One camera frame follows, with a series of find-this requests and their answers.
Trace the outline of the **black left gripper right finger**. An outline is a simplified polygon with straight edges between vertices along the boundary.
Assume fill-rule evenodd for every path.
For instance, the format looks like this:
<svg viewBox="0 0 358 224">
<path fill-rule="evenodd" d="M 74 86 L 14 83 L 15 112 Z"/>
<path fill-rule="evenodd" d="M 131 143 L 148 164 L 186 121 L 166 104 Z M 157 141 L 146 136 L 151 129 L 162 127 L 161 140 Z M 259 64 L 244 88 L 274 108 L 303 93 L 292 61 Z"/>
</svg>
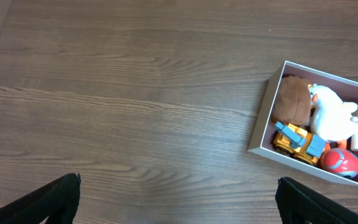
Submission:
<svg viewBox="0 0 358 224">
<path fill-rule="evenodd" d="M 358 224 L 358 214 L 290 177 L 278 180 L 275 201 L 283 224 Z"/>
</svg>

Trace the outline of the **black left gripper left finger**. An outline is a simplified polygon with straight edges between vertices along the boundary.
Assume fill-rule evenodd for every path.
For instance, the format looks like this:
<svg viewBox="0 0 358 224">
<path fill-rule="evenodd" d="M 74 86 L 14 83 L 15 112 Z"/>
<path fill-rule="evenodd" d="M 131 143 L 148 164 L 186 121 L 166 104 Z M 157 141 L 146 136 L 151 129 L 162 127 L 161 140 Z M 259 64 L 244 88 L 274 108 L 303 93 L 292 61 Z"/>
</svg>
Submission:
<svg viewBox="0 0 358 224">
<path fill-rule="evenodd" d="M 3 223 L 72 223 L 80 203 L 81 177 L 69 173 L 0 208 Z"/>
</svg>

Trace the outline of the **red toy ball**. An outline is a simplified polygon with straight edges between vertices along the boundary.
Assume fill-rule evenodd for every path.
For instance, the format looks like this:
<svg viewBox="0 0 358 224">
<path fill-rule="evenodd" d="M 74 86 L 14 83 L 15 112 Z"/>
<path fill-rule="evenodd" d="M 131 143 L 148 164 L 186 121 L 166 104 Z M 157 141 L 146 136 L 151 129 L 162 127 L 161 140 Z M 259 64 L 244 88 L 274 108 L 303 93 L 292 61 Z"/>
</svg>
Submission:
<svg viewBox="0 0 358 224">
<path fill-rule="evenodd" d="M 358 175 L 358 157 L 347 149 L 333 148 L 324 152 L 321 167 L 332 174 L 352 179 Z"/>
</svg>

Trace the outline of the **yellow toy truck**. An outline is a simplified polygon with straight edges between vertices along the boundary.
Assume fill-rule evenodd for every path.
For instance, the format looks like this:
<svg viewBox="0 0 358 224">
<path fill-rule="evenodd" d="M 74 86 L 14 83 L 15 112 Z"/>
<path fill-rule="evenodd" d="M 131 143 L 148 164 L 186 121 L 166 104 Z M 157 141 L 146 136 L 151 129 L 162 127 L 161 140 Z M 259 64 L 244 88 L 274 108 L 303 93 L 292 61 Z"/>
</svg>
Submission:
<svg viewBox="0 0 358 224">
<path fill-rule="evenodd" d="M 274 124 L 277 135 L 273 140 L 273 148 L 285 155 L 311 166 L 316 166 L 326 150 L 326 141 L 316 134 L 291 123 Z"/>
</svg>

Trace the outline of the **white plush duck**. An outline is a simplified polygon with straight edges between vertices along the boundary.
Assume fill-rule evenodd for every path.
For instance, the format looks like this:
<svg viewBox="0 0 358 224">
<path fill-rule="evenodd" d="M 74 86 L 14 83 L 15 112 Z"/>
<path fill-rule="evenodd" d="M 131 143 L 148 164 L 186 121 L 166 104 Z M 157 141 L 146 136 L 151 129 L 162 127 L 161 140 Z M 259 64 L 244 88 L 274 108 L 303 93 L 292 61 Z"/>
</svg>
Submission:
<svg viewBox="0 0 358 224">
<path fill-rule="evenodd" d="M 309 119 L 310 131 L 345 149 L 347 140 L 356 131 L 358 118 L 352 114 L 358 109 L 357 103 L 342 101 L 336 92 L 324 85 L 310 84 L 308 90 L 314 108 Z"/>
</svg>

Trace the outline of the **brown plush toy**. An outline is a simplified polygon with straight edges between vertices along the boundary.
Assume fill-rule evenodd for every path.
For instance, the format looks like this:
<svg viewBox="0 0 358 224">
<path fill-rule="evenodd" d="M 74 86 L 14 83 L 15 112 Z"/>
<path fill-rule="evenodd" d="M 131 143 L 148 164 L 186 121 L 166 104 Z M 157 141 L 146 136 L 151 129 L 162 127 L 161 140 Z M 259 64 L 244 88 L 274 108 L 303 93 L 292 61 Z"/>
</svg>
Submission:
<svg viewBox="0 0 358 224">
<path fill-rule="evenodd" d="M 271 120 L 304 126 L 311 113 L 310 81 L 300 77 L 284 77 L 278 88 Z"/>
</svg>

